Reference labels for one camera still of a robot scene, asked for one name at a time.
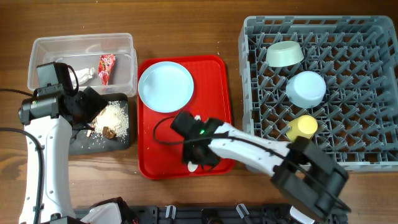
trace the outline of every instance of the transparent bin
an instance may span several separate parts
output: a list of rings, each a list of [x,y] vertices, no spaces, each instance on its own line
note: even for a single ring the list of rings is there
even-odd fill
[[[103,86],[98,76],[98,64],[103,54],[115,54],[116,63],[109,85]],[[92,87],[99,94],[124,93],[128,97],[137,91],[137,57],[131,34],[90,34],[63,37],[42,37],[33,43],[30,55],[27,87],[39,87],[36,66],[49,62],[63,62],[74,70],[94,67],[94,77],[79,87]]]

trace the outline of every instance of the white plastic wrapper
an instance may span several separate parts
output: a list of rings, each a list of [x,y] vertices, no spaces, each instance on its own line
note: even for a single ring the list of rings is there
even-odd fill
[[[75,71],[77,79],[79,81],[79,85],[84,84],[87,82],[89,79],[93,78],[93,75],[95,73],[95,68],[85,68],[79,71]],[[69,73],[70,75],[70,80],[72,80],[73,87],[76,87],[76,79],[75,75],[73,72]]]

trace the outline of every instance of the gray dish rack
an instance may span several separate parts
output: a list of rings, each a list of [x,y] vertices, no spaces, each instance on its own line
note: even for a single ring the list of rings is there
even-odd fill
[[[267,48],[298,42],[304,60],[289,67],[266,63]],[[243,129],[288,141],[287,123],[309,114],[318,121],[313,141],[347,170],[398,170],[398,42],[386,16],[250,16],[239,35]],[[302,71],[326,81],[320,105],[302,109],[285,87]]]

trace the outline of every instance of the wooden table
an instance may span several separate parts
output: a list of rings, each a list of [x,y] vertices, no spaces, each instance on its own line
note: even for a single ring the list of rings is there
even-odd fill
[[[398,24],[397,1],[131,1],[0,6],[0,88],[27,91],[33,41],[58,35],[128,32],[139,64],[148,58],[217,54],[226,62],[234,125],[241,128],[242,83],[238,35],[253,15],[384,14]],[[23,95],[1,93],[0,126],[23,128],[17,110]],[[0,134],[0,223],[17,223],[25,195],[24,136]],[[137,142],[126,151],[69,159],[75,208],[122,196],[129,205],[250,205],[286,202],[269,178],[242,167],[226,175],[153,181],[140,175]],[[398,174],[351,174],[342,199],[350,223],[397,223]]]

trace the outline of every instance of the black tray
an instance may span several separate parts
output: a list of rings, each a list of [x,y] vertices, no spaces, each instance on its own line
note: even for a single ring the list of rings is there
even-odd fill
[[[124,107],[124,112],[127,114],[129,128],[127,129],[127,135],[123,138],[116,137],[113,140],[101,139],[99,134],[93,133],[90,137],[87,137],[87,130],[80,131],[76,140],[69,145],[69,156],[89,154],[95,152],[107,152],[127,149],[130,146],[130,114],[129,114],[129,103],[127,96],[123,93],[113,93],[108,95],[102,95],[102,97],[110,101],[119,101],[120,107]]]
[[[253,224],[299,224],[291,220],[289,211],[291,205],[286,203],[267,204],[258,207],[246,207]],[[138,216],[139,224],[169,224],[165,218],[166,208],[156,206],[130,207]],[[201,211],[213,209],[224,224],[243,224],[236,207],[177,207],[174,224],[202,224]],[[75,210],[77,218],[83,218],[88,209]],[[329,216],[327,224],[348,224],[348,217],[344,213],[334,212]]]

